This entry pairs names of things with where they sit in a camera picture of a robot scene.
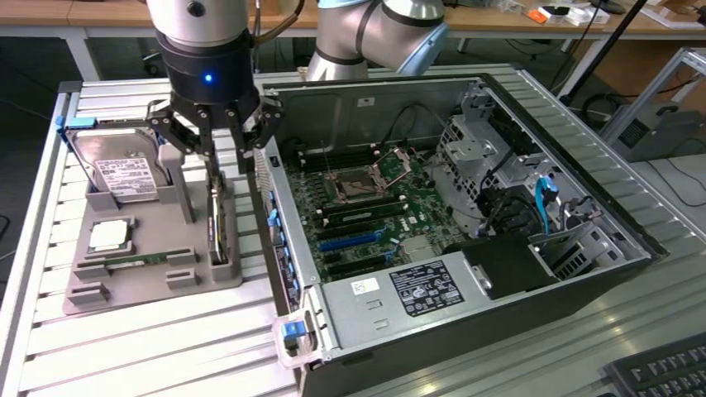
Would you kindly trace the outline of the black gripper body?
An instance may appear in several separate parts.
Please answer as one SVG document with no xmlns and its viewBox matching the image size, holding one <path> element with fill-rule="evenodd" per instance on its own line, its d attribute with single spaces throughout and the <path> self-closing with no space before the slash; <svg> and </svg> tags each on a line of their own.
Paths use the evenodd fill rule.
<svg viewBox="0 0 706 397">
<path fill-rule="evenodd" d="M 167 75 L 172 88 L 175 111 L 197 124 L 200 110 L 209 113 L 211 125 L 229 125 L 229 115 L 244 124 L 260 99 L 251 66 L 251 34 L 223 45 L 197 47 L 183 45 L 163 33 L 156 34 Z"/>
</svg>

